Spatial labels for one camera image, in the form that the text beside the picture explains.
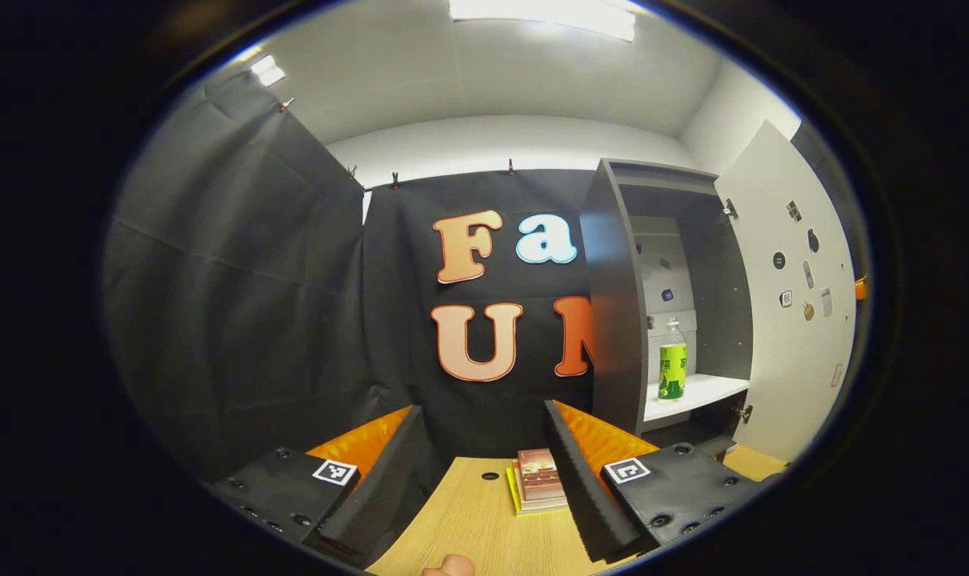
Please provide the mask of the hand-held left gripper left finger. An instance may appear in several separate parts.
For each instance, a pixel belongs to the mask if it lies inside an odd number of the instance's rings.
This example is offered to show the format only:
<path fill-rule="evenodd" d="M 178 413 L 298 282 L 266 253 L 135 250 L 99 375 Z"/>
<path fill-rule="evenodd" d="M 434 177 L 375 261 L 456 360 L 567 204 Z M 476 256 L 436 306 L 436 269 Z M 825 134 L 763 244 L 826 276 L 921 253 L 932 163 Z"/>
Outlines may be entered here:
<path fill-rule="evenodd" d="M 364 569 L 421 510 L 425 473 L 422 408 L 410 405 L 312 450 L 274 448 L 212 489 L 280 538 Z"/>

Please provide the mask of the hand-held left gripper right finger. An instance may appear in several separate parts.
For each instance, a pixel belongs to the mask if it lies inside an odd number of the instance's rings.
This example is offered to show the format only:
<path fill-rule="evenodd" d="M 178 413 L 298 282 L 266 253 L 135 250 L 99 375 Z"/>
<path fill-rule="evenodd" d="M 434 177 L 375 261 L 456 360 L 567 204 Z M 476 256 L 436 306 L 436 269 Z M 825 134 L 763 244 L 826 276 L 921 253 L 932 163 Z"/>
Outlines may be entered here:
<path fill-rule="evenodd" d="M 612 564 L 670 546 L 745 506 L 773 481 L 726 466 L 724 440 L 705 426 L 633 435 L 547 400 L 545 435 L 593 561 Z"/>

